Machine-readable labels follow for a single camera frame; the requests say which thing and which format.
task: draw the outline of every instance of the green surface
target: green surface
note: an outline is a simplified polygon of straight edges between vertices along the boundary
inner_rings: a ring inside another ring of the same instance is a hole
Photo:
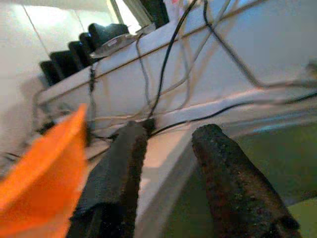
[[[238,138],[237,142],[286,201],[301,200],[305,194],[317,192],[317,124],[256,133]],[[291,207],[304,238],[316,237],[313,220],[317,219],[310,211],[314,205],[316,208],[316,203]],[[184,186],[162,238],[205,237],[212,237],[212,218],[205,184],[197,170]]]

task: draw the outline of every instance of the orange plastic piece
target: orange plastic piece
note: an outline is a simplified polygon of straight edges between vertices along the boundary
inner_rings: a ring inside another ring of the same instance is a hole
[[[49,130],[0,182],[0,238],[65,236],[86,172],[85,113]]]

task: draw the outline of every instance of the white wall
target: white wall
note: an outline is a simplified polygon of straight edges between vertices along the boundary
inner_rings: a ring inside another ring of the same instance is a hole
[[[241,2],[235,1],[232,5],[235,4],[239,5]],[[267,0],[224,21],[218,31],[234,47],[259,80],[266,83],[292,80],[310,59],[317,58],[316,9],[315,0]],[[201,14],[189,17],[187,25],[195,25],[202,20]],[[155,45],[155,41],[164,38],[166,34],[164,27],[141,39],[142,52]],[[192,34],[184,40],[190,57],[206,34],[207,29]],[[160,67],[166,48],[159,49],[143,59],[150,76],[152,97],[157,91]],[[118,58],[122,60],[128,58],[130,54],[136,54],[134,45],[104,59],[103,65],[106,67]],[[178,81],[183,73],[179,45],[175,43],[166,67],[163,88]],[[211,102],[252,89],[252,85],[230,57],[211,37],[191,74],[192,97],[187,106]],[[76,107],[79,103],[88,103],[87,92],[88,85],[85,84],[53,100],[50,105],[54,107],[61,102],[67,102]],[[278,93],[283,96],[285,92],[286,90],[281,90]],[[293,96],[305,93],[302,89],[288,89],[287,92],[288,95]],[[144,78],[140,63],[137,60],[132,61],[99,78],[95,96],[98,116],[137,112],[145,103]],[[158,111],[173,110],[182,103],[184,96],[185,88],[182,86],[160,101]]]
[[[39,62],[67,50],[90,23],[116,22],[105,0],[94,2],[0,2],[0,151],[15,151],[31,131],[31,99],[43,87]]]

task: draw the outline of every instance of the orange object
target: orange object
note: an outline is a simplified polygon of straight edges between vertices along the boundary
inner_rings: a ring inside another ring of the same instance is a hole
[[[0,238],[65,236],[86,172],[85,112],[38,139],[0,182]]]

